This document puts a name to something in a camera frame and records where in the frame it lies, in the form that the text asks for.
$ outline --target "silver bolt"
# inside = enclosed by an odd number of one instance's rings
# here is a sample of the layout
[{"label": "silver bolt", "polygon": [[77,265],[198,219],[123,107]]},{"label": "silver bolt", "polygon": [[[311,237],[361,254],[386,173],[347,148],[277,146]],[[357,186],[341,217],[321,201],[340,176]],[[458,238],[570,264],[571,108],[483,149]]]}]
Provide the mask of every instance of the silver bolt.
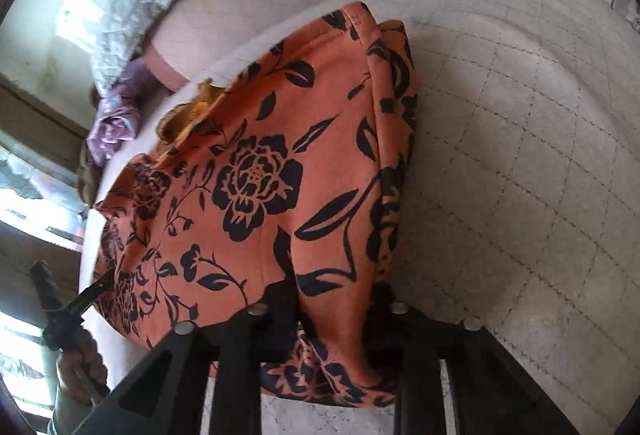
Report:
[{"label": "silver bolt", "polygon": [[479,319],[476,318],[466,318],[465,320],[463,320],[462,325],[465,327],[465,330],[471,332],[482,330],[482,323]]},{"label": "silver bolt", "polygon": [[409,305],[402,301],[394,301],[389,305],[389,310],[392,314],[407,314],[407,312],[409,312]]},{"label": "silver bolt", "polygon": [[264,303],[254,303],[247,307],[247,312],[251,316],[264,316],[269,311],[269,307]]},{"label": "silver bolt", "polygon": [[195,326],[190,321],[181,321],[174,326],[174,332],[178,335],[185,336],[191,334]]}]

